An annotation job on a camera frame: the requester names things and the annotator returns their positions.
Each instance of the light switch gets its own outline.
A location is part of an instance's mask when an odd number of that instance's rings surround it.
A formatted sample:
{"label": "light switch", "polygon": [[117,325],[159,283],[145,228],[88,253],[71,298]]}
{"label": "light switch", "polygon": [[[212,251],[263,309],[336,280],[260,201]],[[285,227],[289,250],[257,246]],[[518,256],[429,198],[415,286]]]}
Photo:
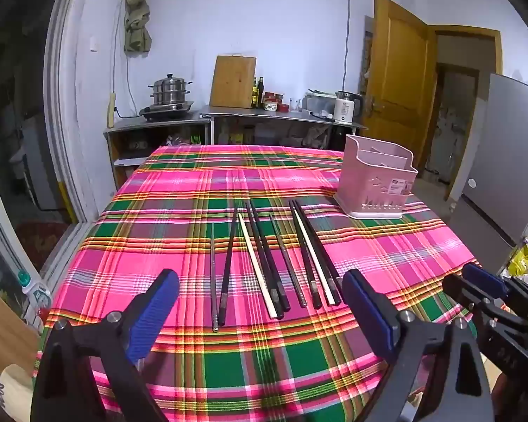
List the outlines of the light switch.
{"label": "light switch", "polygon": [[98,52],[98,41],[96,41],[96,36],[90,37],[90,51]]}

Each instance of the hanging cloth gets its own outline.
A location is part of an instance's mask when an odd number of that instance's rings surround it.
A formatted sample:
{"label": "hanging cloth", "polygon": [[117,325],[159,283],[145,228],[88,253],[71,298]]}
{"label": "hanging cloth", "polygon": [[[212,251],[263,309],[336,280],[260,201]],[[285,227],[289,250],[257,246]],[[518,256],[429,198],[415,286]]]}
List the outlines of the hanging cloth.
{"label": "hanging cloth", "polygon": [[148,52],[152,39],[145,28],[149,21],[150,9],[145,0],[125,0],[125,51]]}

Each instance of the refrigerator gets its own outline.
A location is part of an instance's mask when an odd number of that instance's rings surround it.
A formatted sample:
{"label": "refrigerator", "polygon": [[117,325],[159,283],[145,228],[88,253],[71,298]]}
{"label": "refrigerator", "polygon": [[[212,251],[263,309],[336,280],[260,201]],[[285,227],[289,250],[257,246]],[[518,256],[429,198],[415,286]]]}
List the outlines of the refrigerator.
{"label": "refrigerator", "polygon": [[481,139],[449,226],[497,274],[528,235],[528,85],[491,74]]}

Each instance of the yellow bag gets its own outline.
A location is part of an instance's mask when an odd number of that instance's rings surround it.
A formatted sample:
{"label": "yellow bag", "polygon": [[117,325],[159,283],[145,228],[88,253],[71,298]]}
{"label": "yellow bag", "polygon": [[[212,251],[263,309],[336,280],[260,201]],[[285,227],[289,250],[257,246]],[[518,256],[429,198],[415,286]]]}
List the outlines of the yellow bag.
{"label": "yellow bag", "polygon": [[508,264],[508,274],[518,277],[528,274],[528,244],[518,249],[518,252]]}

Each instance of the wooden door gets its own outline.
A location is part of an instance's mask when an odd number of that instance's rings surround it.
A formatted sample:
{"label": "wooden door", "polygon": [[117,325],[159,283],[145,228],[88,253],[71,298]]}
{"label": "wooden door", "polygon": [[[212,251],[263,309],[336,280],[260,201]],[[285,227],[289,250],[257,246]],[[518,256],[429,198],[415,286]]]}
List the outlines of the wooden door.
{"label": "wooden door", "polygon": [[434,98],[436,34],[391,0],[375,0],[367,111],[361,134],[411,150],[421,159]]}
{"label": "wooden door", "polygon": [[8,365],[21,366],[32,375],[39,336],[0,298],[0,374]]}

